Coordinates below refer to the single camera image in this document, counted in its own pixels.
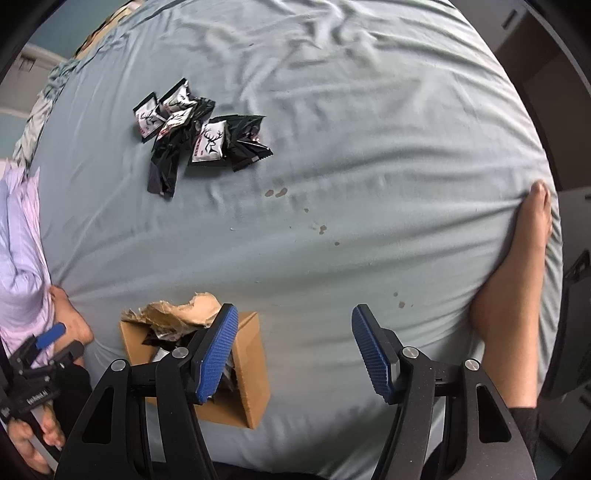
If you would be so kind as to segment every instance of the blue wall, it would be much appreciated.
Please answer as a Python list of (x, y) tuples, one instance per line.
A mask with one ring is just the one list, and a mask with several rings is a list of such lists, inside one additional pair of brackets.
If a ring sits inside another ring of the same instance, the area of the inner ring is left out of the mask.
[(0, 158), (12, 157), (14, 144), (21, 138), (26, 123), (24, 118), (0, 113)]
[(86, 37), (128, 0), (66, 0), (29, 39), (69, 59)]

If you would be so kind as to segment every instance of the human hand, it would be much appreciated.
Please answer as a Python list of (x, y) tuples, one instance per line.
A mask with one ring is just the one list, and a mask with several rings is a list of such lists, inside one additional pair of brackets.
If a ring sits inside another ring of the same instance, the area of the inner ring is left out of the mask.
[[(51, 405), (43, 405), (43, 418), (40, 425), (43, 431), (43, 441), (46, 444), (58, 448), (64, 446), (66, 438)], [(33, 438), (33, 429), (28, 423), (12, 419), (8, 422), (8, 436), (30, 468), (45, 475), (51, 472), (47, 461), (30, 442)]]

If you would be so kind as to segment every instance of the pile of packets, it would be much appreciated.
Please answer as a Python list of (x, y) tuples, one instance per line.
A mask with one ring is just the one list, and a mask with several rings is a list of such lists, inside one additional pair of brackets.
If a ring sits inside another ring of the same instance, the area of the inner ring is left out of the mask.
[(192, 149), (190, 165), (230, 163), (233, 171), (273, 155), (258, 142), (262, 115), (224, 115), (210, 118), (216, 102), (196, 97), (181, 79), (158, 100), (150, 93), (134, 108), (142, 141), (156, 137), (148, 191), (174, 196), (181, 153)]

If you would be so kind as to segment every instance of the crumpled cloth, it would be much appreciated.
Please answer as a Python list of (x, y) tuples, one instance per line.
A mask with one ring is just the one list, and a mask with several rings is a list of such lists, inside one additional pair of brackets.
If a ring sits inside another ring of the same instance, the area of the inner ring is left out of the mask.
[(51, 109), (53, 109), (53, 103), (60, 96), (61, 90), (79, 63), (80, 61), (76, 59), (63, 61), (54, 67), (47, 76), (47, 83), (37, 95), (37, 101), (25, 124), (25, 131), (14, 145), (12, 157), (20, 167), (25, 167), (27, 170), (31, 167), (37, 142)]
[[(39, 171), (25, 178), (24, 167), (5, 166), (0, 180), (0, 336), (8, 355), (31, 335), (53, 325), (51, 279), (39, 229)], [(34, 365), (45, 365), (53, 347)]]

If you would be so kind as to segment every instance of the bare leg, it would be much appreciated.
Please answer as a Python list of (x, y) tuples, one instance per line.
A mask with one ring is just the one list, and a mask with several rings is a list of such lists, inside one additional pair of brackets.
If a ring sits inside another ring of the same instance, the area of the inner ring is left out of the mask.
[(550, 199), (546, 185), (535, 182), (520, 207), (509, 254), (470, 307), (470, 322), (485, 342), (482, 364), (509, 408), (537, 405), (538, 321), (552, 229)]
[[(66, 292), (52, 285), (49, 293), (56, 308), (56, 322), (66, 325), (66, 334), (55, 343), (55, 351), (61, 350), (74, 340), (78, 340), (82, 345), (91, 343), (95, 336), (82, 315), (70, 303)], [(83, 367), (84, 359), (79, 358), (74, 363)]]

